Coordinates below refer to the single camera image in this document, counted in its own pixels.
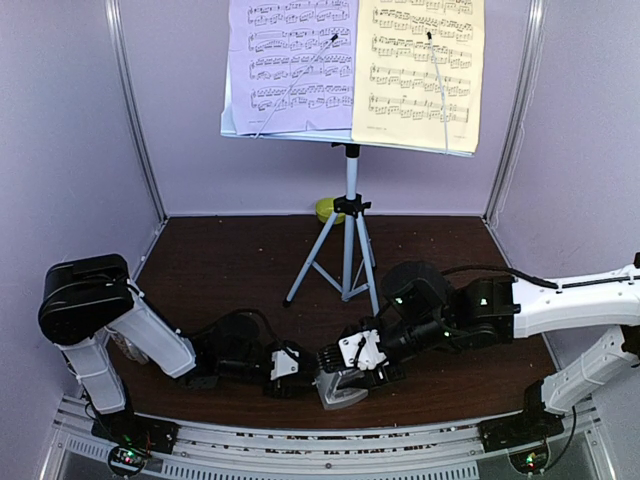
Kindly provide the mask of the white metronome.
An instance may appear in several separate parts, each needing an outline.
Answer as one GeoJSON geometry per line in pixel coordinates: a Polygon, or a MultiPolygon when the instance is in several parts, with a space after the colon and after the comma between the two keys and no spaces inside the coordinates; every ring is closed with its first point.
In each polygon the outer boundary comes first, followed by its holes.
{"type": "Polygon", "coordinates": [[[315,377],[314,385],[322,406],[327,411],[339,410],[355,405],[368,397],[366,388],[348,386],[349,382],[363,380],[360,370],[346,370],[327,373],[320,370],[315,377]]]}

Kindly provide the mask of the white perforated music stand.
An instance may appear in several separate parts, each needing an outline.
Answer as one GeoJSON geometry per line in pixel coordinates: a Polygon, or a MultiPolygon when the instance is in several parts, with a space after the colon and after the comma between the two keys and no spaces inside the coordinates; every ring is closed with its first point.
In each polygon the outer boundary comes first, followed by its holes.
{"type": "MultiPolygon", "coordinates": [[[[346,98],[347,92],[344,85],[335,86],[324,81],[313,81],[303,85],[301,81],[312,72],[323,72],[328,64],[337,63],[342,67],[353,65],[355,55],[340,51],[341,43],[346,41],[348,36],[346,29],[330,28],[328,34],[321,35],[318,40],[311,42],[311,50],[302,55],[301,61],[295,61],[290,55],[278,54],[272,65],[285,68],[287,83],[284,86],[269,87],[267,94],[261,98],[251,94],[248,99],[259,104],[264,103],[265,111],[268,114],[274,114],[288,107],[293,92],[299,93],[299,97],[305,101],[306,106],[316,102],[321,107],[326,107],[330,98],[336,97],[340,100],[346,98]]],[[[349,129],[318,130],[311,124],[302,130],[266,133],[264,131],[266,125],[262,123],[256,131],[241,133],[234,117],[234,114],[240,110],[239,94],[241,93],[240,89],[233,86],[235,57],[244,62],[249,60],[249,56],[238,49],[231,50],[228,54],[225,103],[221,114],[223,136],[329,143],[333,148],[342,147],[346,158],[346,193],[334,198],[334,213],[324,224],[282,305],[285,308],[291,305],[306,275],[314,269],[340,293],[341,299],[345,302],[367,291],[370,295],[372,310],[378,312],[379,303],[374,277],[376,260],[364,219],[364,213],[371,204],[363,201],[362,196],[357,192],[361,146],[353,141],[352,131],[349,129]],[[332,228],[339,221],[344,223],[343,271],[341,279],[336,280],[317,262],[317,256],[332,228]]]]}

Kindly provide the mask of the yellow sheet music page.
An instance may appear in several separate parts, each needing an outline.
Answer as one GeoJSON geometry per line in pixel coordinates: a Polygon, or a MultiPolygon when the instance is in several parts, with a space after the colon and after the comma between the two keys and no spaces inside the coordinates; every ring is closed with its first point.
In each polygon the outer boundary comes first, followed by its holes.
{"type": "Polygon", "coordinates": [[[479,143],[485,4],[359,4],[351,137],[472,156],[479,143]]]}

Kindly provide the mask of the purple sheet music page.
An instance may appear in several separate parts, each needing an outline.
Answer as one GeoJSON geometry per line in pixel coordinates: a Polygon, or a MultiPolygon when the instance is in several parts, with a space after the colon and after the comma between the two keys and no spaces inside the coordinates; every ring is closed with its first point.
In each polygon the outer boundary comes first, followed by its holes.
{"type": "Polygon", "coordinates": [[[231,115],[239,135],[352,125],[356,1],[233,1],[231,115]]]}

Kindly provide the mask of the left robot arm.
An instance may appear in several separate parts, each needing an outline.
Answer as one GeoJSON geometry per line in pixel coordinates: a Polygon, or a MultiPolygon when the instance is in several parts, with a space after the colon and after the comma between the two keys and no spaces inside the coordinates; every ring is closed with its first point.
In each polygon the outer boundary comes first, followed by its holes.
{"type": "Polygon", "coordinates": [[[157,430],[134,413],[129,391],[99,338],[102,332],[187,389],[212,389],[224,378],[256,384],[271,398],[290,399],[313,388],[315,357],[281,339],[261,311],[236,309],[184,333],[131,280],[119,254],[50,267],[38,323],[88,395],[99,431],[142,455],[156,448],[157,430]]]}

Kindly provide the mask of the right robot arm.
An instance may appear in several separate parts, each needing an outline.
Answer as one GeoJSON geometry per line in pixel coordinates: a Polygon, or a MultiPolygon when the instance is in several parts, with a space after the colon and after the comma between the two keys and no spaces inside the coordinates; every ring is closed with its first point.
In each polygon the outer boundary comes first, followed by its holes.
{"type": "Polygon", "coordinates": [[[358,345],[354,366],[397,365],[427,349],[454,351],[507,344],[574,328],[606,332],[576,360],[530,385],[520,413],[479,424],[485,450],[539,441],[563,432],[575,404],[639,364],[639,269],[545,280],[490,267],[490,277],[454,288],[447,274],[423,261],[403,262],[381,291],[400,319],[376,326],[358,345]]]}

